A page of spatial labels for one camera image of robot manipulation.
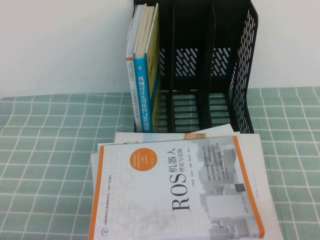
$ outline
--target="white book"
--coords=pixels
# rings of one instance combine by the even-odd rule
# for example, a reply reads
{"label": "white book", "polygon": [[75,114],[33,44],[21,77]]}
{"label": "white book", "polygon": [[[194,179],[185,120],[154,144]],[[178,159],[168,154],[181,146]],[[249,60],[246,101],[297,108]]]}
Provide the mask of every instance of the white book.
{"label": "white book", "polygon": [[138,36],[138,28],[140,24],[140,20],[142,18],[145,5],[138,5],[135,8],[134,16],[130,23],[130,28],[127,35],[127,45],[126,45],[126,66],[128,70],[129,83],[130,83],[130,91],[134,112],[134,121],[136,130],[138,132],[142,132],[142,123],[139,109],[139,101],[138,101],[138,90],[137,90],[137,81],[136,81],[136,73],[135,73],[135,65],[134,65],[134,50],[136,45],[136,40]]}
{"label": "white book", "polygon": [[89,239],[283,239],[259,135],[210,137],[101,147]]}

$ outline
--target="green checkered tablecloth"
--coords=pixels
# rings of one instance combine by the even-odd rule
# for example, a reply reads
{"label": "green checkered tablecloth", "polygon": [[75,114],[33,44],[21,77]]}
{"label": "green checkered tablecloth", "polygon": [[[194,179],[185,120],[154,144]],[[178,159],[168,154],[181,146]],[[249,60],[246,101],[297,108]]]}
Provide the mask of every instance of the green checkered tablecloth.
{"label": "green checkered tablecloth", "polygon": [[[320,87],[248,91],[274,205],[287,240],[320,239]],[[90,154],[132,132],[130,93],[0,102],[0,240],[86,240]]]}

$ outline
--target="orange label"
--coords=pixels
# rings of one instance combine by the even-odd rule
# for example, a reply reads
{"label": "orange label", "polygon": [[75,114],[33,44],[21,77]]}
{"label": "orange label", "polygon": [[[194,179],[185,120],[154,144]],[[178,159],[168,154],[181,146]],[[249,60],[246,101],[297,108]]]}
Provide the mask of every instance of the orange label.
{"label": "orange label", "polygon": [[130,157],[131,166],[138,171],[151,170],[158,161],[157,154],[150,148],[139,148]]}

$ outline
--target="blue book spine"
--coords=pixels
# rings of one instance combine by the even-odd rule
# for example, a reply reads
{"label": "blue book spine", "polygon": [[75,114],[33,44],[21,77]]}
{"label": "blue book spine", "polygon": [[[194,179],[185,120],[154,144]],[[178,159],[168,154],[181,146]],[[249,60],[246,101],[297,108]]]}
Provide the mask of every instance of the blue book spine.
{"label": "blue book spine", "polygon": [[133,58],[136,88],[138,92],[142,131],[153,133],[151,99],[149,91],[149,77],[147,54],[142,58]]}

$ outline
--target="perforated pattern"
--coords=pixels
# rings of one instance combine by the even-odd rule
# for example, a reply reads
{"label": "perforated pattern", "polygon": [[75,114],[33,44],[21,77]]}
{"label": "perforated pattern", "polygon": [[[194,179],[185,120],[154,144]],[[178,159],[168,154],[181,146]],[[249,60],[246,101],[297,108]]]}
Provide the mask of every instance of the perforated pattern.
{"label": "perforated pattern", "polygon": [[250,127],[248,119],[245,117],[245,105],[246,102],[246,85],[249,81],[249,68],[251,67],[252,50],[254,47],[254,36],[256,23],[250,11],[248,10],[247,19],[245,21],[245,28],[241,36],[241,46],[238,50],[238,71],[236,78],[232,80],[235,89],[233,94],[229,91],[229,96],[233,98],[233,106],[236,113],[236,121],[241,133],[250,133]]}
{"label": "perforated pattern", "polygon": [[175,75],[191,77],[195,75],[198,49],[177,49],[175,58]]}
{"label": "perforated pattern", "polygon": [[231,78],[231,81],[230,81],[230,86],[229,86],[229,91],[228,91],[228,94],[229,94],[229,98],[230,98],[230,99],[232,98],[232,91],[233,91],[233,89],[234,89],[234,82],[235,82],[235,76],[236,76],[236,68],[237,68],[237,63],[235,63],[234,68],[233,68],[232,78]]}
{"label": "perforated pattern", "polygon": [[166,58],[166,50],[162,48],[160,51],[160,74],[162,76],[165,75],[165,58]]}
{"label": "perforated pattern", "polygon": [[211,76],[226,75],[231,48],[214,48],[212,56]]}

